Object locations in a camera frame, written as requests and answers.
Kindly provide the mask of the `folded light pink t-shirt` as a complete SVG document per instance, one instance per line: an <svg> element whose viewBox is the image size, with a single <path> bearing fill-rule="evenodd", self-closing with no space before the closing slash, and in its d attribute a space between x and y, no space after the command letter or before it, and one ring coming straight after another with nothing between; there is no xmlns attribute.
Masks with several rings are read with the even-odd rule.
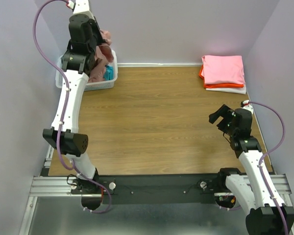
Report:
<svg viewBox="0 0 294 235"><path fill-rule="evenodd" d="M202 56L203 68L200 75L205 85L235 84L245 85L243 58L234 56Z"/></svg>

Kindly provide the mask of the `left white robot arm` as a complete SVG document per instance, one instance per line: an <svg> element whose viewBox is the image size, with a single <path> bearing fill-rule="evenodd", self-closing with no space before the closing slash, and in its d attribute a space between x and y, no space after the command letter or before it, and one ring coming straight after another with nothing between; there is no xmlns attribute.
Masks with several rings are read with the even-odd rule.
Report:
<svg viewBox="0 0 294 235"><path fill-rule="evenodd" d="M87 13L77 13L69 19L70 40L61 57L62 88L57 113L51 128L43 130L44 139L57 151L67 170L75 170L87 193L102 186L98 171L86 153L88 136L79 133L78 117L82 96L91 70L95 67L96 47L103 42L96 19Z"/></svg>

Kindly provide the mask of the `folded orange t-shirt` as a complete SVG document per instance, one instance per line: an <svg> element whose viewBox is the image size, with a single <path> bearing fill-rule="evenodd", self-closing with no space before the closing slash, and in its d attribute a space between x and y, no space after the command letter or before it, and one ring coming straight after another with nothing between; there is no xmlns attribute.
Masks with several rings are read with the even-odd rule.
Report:
<svg viewBox="0 0 294 235"><path fill-rule="evenodd" d="M203 66L199 70L199 77L203 80L204 88L214 89L214 88L243 88L244 84L235 84L235 83L219 83L219 84L206 84L204 81L204 76L202 75Z"/></svg>

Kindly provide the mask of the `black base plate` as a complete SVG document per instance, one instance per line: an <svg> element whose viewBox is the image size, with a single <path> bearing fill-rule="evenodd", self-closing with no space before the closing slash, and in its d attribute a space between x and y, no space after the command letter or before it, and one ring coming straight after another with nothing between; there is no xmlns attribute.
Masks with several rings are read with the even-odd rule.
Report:
<svg viewBox="0 0 294 235"><path fill-rule="evenodd" d="M104 206L129 204L213 204L225 210L238 210L235 196L208 174L100 175L96 184L69 175L71 194L81 196L81 204L94 212Z"/></svg>

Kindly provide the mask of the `white plastic laundry basket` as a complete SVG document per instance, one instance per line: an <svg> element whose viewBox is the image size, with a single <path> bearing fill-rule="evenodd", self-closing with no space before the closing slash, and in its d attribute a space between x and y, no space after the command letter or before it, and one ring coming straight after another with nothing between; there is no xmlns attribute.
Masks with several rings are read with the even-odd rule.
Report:
<svg viewBox="0 0 294 235"><path fill-rule="evenodd" d="M84 91L94 91L94 90L102 90L102 89L109 89L114 87L114 83L118 78L118 63L117 63L117 56L114 50L112 50L112 54L114 56L114 61L113 63L110 63L109 65L106 66L107 71L104 74L104 81L99 81L99 82L88 82L85 86ZM62 62L61 62L61 57L60 56L57 60L56 65L58 67L62 67ZM55 85L57 88L62 88L62 83L63 83L63 76L59 73L59 71L56 71L55 74Z"/></svg>

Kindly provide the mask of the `dusty pink graphic t-shirt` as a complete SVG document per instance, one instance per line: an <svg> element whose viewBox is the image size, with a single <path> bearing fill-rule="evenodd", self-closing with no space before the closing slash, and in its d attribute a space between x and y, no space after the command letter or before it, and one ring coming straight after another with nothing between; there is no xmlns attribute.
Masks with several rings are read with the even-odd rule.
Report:
<svg viewBox="0 0 294 235"><path fill-rule="evenodd" d="M104 43L96 47L95 68L92 69L89 76L89 83L104 81L106 66L114 61L114 56L111 49L111 33L107 30L100 30Z"/></svg>

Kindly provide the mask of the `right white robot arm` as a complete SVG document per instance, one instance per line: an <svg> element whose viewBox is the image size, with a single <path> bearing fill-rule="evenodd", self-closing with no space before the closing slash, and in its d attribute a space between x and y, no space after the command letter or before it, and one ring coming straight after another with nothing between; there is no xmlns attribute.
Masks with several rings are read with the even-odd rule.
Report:
<svg viewBox="0 0 294 235"><path fill-rule="evenodd" d="M243 101L236 110L222 105L209 115L210 123L222 118L217 127L229 136L230 146L249 180L246 183L236 168L222 168L216 187L233 193L246 214L245 224L250 235L288 235L294 224L294 208L287 206L279 195L264 163L267 154L251 135L253 104Z"/></svg>

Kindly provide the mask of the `folded white t-shirt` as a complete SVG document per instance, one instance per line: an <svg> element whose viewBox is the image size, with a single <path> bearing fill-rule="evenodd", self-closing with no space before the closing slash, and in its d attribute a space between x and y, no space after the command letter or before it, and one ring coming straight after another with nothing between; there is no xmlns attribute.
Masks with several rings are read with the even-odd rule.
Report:
<svg viewBox="0 0 294 235"><path fill-rule="evenodd" d="M206 88L207 91L212 92L225 92L225 93L234 93L234 94L246 94L246 87L242 88Z"/></svg>

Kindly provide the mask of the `teal t-shirt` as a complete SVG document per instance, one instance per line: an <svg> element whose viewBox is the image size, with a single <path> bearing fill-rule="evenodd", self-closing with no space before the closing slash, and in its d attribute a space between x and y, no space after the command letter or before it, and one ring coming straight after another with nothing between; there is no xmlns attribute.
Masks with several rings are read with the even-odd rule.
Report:
<svg viewBox="0 0 294 235"><path fill-rule="evenodd" d="M110 81L114 79L114 68L111 65L106 65L105 66L106 70L103 75L104 81Z"/></svg>

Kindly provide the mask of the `aluminium frame rail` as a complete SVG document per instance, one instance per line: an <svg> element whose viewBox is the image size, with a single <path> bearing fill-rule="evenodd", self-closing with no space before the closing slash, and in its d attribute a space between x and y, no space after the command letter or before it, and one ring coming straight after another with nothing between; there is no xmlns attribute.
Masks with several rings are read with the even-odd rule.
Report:
<svg viewBox="0 0 294 235"><path fill-rule="evenodd" d="M291 188L286 175L271 175L271 179L279 191L281 198L292 205L290 198ZM21 223L19 234L28 235L36 207L38 197L73 197L70 186L66 183L66 177L34 177L31 183L29 198L27 201L24 217Z"/></svg>

